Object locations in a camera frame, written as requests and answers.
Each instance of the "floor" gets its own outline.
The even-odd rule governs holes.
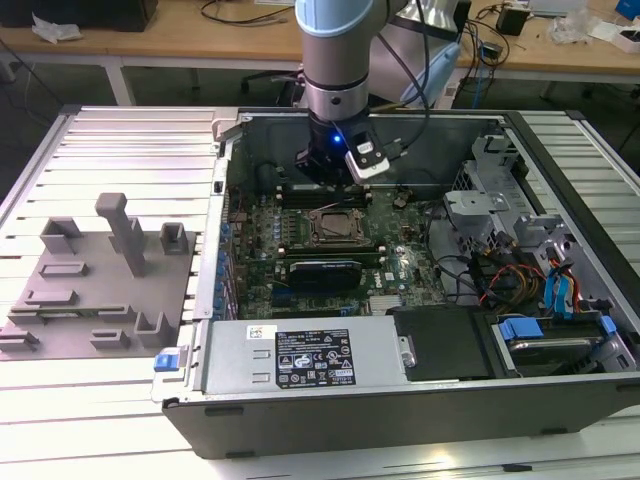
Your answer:
[[[33,77],[29,80],[26,69],[15,67],[15,83],[2,86],[0,95],[0,200],[44,137],[47,131],[42,125],[45,118],[53,120],[58,111],[56,102],[46,90]],[[240,78],[248,73],[200,71],[202,88],[199,96],[195,96],[187,70],[126,70],[139,105],[274,105],[281,84],[259,80],[251,84],[249,93],[243,94],[240,92]],[[36,74],[64,103],[114,105],[107,78],[100,67],[37,65]],[[615,148],[640,121],[640,104],[625,93],[632,89],[631,85],[597,85],[590,98],[584,98],[584,85],[560,83],[549,101],[539,96],[543,86],[541,82],[498,80],[482,97],[479,108],[578,110]],[[454,107],[471,107],[475,87],[467,88],[469,91],[461,92]],[[25,110],[25,103],[30,112]],[[622,156],[632,167],[640,167],[640,132],[627,143]]]

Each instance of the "power supply label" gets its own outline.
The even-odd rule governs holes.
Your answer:
[[[280,388],[355,385],[349,330],[276,333],[276,384]]]

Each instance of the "connector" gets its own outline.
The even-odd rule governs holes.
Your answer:
[[[384,151],[387,154],[387,159],[390,162],[393,162],[400,157],[404,157],[408,153],[402,145],[402,140],[400,138],[396,138],[393,142],[387,143],[384,146]]]

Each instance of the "blue latch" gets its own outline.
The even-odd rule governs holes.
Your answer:
[[[179,354],[159,353],[153,363],[155,372],[177,372],[180,370],[178,366]]]
[[[600,323],[602,323],[602,328],[607,332],[607,335],[613,335],[618,330],[616,328],[616,324],[613,323],[613,319],[609,315],[603,315],[600,318]]]
[[[544,334],[538,325],[538,320],[533,317],[507,318],[498,325],[502,338],[506,341],[514,338],[542,338]]]

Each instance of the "blue drive bracket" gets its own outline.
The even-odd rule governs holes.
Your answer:
[[[156,373],[177,372],[187,364],[187,347],[164,348],[153,361]]]
[[[502,338],[507,342],[516,339],[544,337],[538,320],[533,317],[507,318],[498,325],[498,328],[500,328]]]

